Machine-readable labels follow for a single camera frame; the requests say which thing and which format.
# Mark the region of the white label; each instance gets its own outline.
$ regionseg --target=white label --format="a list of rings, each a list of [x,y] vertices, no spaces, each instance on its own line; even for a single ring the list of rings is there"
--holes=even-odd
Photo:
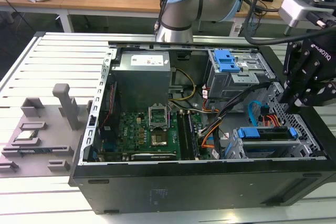
[[[133,55],[131,66],[163,66],[163,55]]]
[[[247,67],[247,64],[245,62],[237,62],[237,65],[239,67]]]
[[[35,153],[34,150],[20,150],[21,153]]]
[[[203,90],[202,94],[203,94],[204,99],[208,99],[208,91],[207,90]]]
[[[221,140],[228,140],[229,139],[229,133],[224,133],[223,137],[220,138]]]
[[[218,152],[215,151],[215,149],[212,150],[212,155],[214,156],[215,159],[219,159],[219,154]]]

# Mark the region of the blue drive bracket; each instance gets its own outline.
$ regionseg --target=blue drive bracket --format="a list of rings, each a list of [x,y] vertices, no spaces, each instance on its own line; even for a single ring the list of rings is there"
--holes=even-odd
[[[222,73],[239,73],[240,68],[236,65],[235,57],[229,50],[215,50],[215,61]]]
[[[255,127],[241,127],[237,131],[237,133],[240,138],[246,138],[246,137],[247,138],[250,138],[250,137],[259,138],[260,137],[259,131]]]

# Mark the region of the aluminum profile table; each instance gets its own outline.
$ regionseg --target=aluminum profile table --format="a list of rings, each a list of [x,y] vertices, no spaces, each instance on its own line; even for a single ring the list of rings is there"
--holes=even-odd
[[[57,82],[70,85],[78,104],[93,98],[108,41],[154,41],[152,35],[60,34],[34,37],[0,82],[0,150],[8,142],[24,99],[52,95]],[[195,36],[195,42],[247,44],[242,38]],[[272,46],[284,60],[286,45]],[[336,106],[316,108],[336,135]],[[0,179],[0,223],[336,223],[336,183],[326,184],[290,207],[96,215],[69,177]]]

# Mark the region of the cable on desk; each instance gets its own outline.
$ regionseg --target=cable on desk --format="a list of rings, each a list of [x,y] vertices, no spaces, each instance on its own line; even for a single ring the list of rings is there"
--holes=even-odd
[[[21,15],[21,13],[19,13],[15,7],[8,1],[8,0],[5,0],[7,2],[7,4],[22,18],[22,20],[27,24],[27,26],[30,27],[31,30],[33,31],[36,31],[28,22],[27,20]]]

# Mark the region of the table leg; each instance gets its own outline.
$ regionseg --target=table leg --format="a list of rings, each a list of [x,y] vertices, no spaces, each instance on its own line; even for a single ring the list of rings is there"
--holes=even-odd
[[[6,20],[9,24],[14,23],[14,19],[12,17],[12,12],[6,12]]]
[[[243,26],[243,20],[241,19],[234,19],[233,20],[233,24],[232,24],[232,27],[231,27],[231,31],[230,31],[230,37],[238,37],[239,36],[239,33],[240,33],[240,30]]]
[[[61,12],[59,14],[61,19],[62,27],[65,33],[73,33],[74,27],[72,26],[70,15],[67,12]]]

